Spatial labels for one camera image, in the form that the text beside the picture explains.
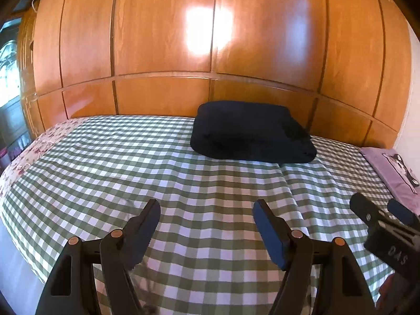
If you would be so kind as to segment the person right hand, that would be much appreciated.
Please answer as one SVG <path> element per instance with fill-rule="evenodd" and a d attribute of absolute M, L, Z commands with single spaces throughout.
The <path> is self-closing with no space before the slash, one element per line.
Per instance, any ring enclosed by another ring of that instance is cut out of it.
<path fill-rule="evenodd" d="M 379 299 L 376 303 L 376 309 L 378 311 L 382 311 L 384 309 L 384 305 L 387 301 L 389 290 L 391 289 L 392 282 L 394 280 L 395 274 L 391 274 L 387 277 L 385 282 L 382 284 L 382 286 L 379 288 Z"/>

